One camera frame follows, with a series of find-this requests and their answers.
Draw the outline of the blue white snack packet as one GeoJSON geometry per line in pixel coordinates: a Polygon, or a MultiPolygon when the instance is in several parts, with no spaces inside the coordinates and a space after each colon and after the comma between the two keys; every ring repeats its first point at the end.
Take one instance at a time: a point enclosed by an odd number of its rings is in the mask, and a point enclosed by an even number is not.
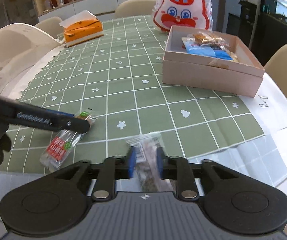
{"type": "Polygon", "coordinates": [[[232,61],[232,57],[229,55],[229,53],[218,46],[199,45],[193,40],[193,38],[190,37],[182,37],[181,40],[188,54],[232,61]]]}

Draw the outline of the black fish tank stand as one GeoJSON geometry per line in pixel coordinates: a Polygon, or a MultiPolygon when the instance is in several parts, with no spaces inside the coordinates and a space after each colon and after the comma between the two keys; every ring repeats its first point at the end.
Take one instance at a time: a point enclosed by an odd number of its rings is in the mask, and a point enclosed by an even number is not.
{"type": "Polygon", "coordinates": [[[277,0],[261,0],[257,5],[240,0],[240,15],[229,13],[226,33],[238,36],[262,65],[287,44],[287,16],[278,14],[277,0]]]}

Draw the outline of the clear packet red label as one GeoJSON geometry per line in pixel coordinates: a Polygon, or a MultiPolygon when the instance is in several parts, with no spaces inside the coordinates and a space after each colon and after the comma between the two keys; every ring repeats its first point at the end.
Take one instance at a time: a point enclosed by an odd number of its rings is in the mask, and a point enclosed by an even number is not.
{"type": "Polygon", "coordinates": [[[46,150],[42,153],[39,161],[50,172],[57,171],[68,157],[74,151],[77,143],[87,134],[69,130],[60,131],[50,142],[46,150]]]}

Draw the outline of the white cabinet counter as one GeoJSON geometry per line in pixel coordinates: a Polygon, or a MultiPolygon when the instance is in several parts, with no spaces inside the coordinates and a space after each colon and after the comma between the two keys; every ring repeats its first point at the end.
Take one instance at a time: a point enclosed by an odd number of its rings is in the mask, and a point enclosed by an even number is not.
{"type": "Polygon", "coordinates": [[[65,20],[81,11],[88,10],[98,16],[101,21],[111,20],[114,18],[116,8],[125,1],[128,0],[77,0],[62,7],[43,12],[38,16],[38,19],[43,21],[57,16],[65,20]]]}

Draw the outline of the orange tissue box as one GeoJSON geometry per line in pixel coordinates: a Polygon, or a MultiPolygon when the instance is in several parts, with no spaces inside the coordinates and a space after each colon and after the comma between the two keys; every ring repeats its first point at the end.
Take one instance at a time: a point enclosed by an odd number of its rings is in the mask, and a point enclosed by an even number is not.
{"type": "Polygon", "coordinates": [[[102,22],[91,12],[84,10],[62,21],[59,25],[64,30],[67,47],[103,36],[102,22]]]}

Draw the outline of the clear golden pastry packet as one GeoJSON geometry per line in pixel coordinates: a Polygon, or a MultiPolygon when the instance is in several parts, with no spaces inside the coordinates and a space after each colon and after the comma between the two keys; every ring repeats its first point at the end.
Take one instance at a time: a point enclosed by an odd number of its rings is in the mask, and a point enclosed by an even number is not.
{"type": "Polygon", "coordinates": [[[229,47],[229,43],[220,36],[213,33],[205,33],[199,31],[193,34],[188,34],[188,38],[191,38],[199,46],[218,46],[218,47],[229,47]]]}

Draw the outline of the clear packet brown snack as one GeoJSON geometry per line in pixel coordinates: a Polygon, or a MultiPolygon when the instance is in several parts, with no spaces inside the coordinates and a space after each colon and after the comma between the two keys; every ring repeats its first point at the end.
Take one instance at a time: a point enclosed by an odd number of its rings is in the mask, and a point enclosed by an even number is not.
{"type": "Polygon", "coordinates": [[[163,140],[159,132],[130,137],[126,143],[134,151],[135,163],[130,165],[144,192],[172,192],[175,184],[162,179],[163,140]]]}

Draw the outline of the green checked tablecloth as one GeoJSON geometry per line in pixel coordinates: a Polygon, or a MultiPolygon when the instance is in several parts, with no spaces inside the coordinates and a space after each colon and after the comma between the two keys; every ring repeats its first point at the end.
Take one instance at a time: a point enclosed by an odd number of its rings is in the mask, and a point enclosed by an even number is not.
{"type": "Polygon", "coordinates": [[[126,139],[160,132],[168,155],[194,157],[256,139],[263,131],[236,95],[162,82],[167,35],[149,16],[107,21],[103,37],[62,50],[20,101],[98,115],[65,165],[122,155],[126,139]]]}

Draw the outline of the pink cardboard box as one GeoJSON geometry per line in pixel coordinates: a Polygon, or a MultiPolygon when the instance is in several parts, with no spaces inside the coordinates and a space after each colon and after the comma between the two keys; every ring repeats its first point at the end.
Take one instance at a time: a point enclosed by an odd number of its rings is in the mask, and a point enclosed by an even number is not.
{"type": "Polygon", "coordinates": [[[188,54],[181,38],[197,31],[192,27],[171,27],[162,61],[162,82],[253,98],[263,81],[265,70],[251,50],[239,37],[215,31],[215,35],[229,43],[237,62],[188,54]]]}

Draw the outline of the red white rabbit plush bag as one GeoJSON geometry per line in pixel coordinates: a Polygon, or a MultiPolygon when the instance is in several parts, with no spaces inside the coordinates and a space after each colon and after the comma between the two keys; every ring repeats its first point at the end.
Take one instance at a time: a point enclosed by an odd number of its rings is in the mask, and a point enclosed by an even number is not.
{"type": "Polygon", "coordinates": [[[170,31],[173,25],[211,30],[212,1],[156,0],[152,21],[162,31],[170,31]]]}

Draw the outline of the beige chair far left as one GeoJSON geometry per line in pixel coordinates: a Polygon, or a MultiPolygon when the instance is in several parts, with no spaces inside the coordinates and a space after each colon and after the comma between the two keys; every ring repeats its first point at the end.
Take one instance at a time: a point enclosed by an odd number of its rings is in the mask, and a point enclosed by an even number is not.
{"type": "Polygon", "coordinates": [[[48,33],[53,38],[58,38],[58,35],[63,34],[63,27],[60,26],[61,22],[62,19],[60,17],[54,16],[37,23],[35,27],[48,33]]]}

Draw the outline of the beige chair near left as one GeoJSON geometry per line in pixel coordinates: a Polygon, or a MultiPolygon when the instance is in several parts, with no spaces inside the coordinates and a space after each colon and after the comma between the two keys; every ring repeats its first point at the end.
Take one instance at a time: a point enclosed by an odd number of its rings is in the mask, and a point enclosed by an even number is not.
{"type": "Polygon", "coordinates": [[[0,28],[0,93],[22,71],[59,45],[48,33],[29,24],[0,28]]]}

